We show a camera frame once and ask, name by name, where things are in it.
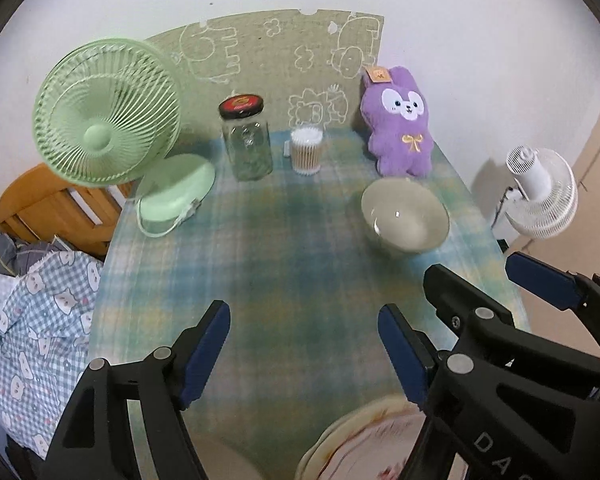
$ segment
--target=chair backrest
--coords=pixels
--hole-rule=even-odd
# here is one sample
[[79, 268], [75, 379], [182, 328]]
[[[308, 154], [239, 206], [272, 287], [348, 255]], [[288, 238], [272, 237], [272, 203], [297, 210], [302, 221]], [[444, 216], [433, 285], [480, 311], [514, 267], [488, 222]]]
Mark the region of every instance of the chair backrest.
[[[118, 189], [126, 198], [131, 184]], [[71, 190], [78, 193], [101, 224], [90, 219]], [[27, 242], [50, 242], [58, 235], [85, 253], [104, 256], [120, 211], [107, 189], [74, 186], [39, 164], [19, 176], [0, 197], [0, 231]]]

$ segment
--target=white desk fan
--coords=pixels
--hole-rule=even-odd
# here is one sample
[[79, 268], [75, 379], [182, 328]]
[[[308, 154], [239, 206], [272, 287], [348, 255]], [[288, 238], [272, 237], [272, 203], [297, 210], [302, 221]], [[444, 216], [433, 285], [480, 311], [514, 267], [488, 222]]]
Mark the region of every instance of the white desk fan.
[[567, 162], [553, 150], [518, 146], [507, 155], [507, 169], [518, 186], [505, 193], [496, 220], [504, 212], [516, 231], [530, 238], [564, 231], [578, 207], [578, 185]]
[[[173, 63], [148, 43], [99, 40], [65, 56], [40, 88], [33, 126], [43, 160], [69, 182], [105, 187], [144, 175], [136, 216], [151, 237], [190, 216], [215, 179], [199, 155], [162, 160], [180, 130], [180, 86]], [[142, 219], [170, 227], [148, 232]]]

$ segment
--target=jar lid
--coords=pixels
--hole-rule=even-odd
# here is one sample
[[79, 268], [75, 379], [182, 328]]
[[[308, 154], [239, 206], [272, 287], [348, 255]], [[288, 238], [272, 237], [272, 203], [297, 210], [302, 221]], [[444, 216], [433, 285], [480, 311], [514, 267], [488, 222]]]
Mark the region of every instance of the jar lid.
[[225, 120], [243, 119], [259, 114], [264, 108], [264, 100], [256, 94], [242, 94], [229, 97], [218, 107], [220, 116]]

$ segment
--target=cotton swab container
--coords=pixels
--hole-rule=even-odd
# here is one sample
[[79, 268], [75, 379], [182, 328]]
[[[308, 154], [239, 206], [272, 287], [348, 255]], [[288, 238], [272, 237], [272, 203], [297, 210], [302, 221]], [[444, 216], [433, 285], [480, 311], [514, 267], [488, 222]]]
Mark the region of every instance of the cotton swab container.
[[296, 173], [312, 175], [320, 171], [323, 139], [322, 130], [315, 126], [291, 132], [291, 167]]

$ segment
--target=plaid tablecloth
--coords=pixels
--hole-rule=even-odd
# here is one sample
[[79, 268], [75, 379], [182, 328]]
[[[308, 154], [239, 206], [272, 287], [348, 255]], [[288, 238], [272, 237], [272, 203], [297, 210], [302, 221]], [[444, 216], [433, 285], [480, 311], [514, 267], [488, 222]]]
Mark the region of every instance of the plaid tablecloth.
[[[400, 392], [376, 330], [378, 310], [397, 303], [439, 347], [452, 333], [422, 290], [442, 263], [509, 308], [526, 328], [504, 258], [458, 174], [439, 149], [424, 184], [445, 204], [448, 239], [401, 260], [371, 247], [360, 195], [378, 178], [352, 131], [330, 132], [322, 170], [293, 173], [288, 136], [272, 135], [274, 172], [232, 177], [222, 145], [205, 153], [218, 175], [197, 214], [163, 238], [147, 238], [125, 207], [109, 248], [91, 329], [90, 358], [143, 359], [198, 322], [212, 300], [232, 325], [202, 398], [184, 413], [189, 431], [211, 433], [270, 480], [293, 478], [302, 455], [334, 420]], [[131, 409], [144, 478], [154, 478], [139, 407]]]

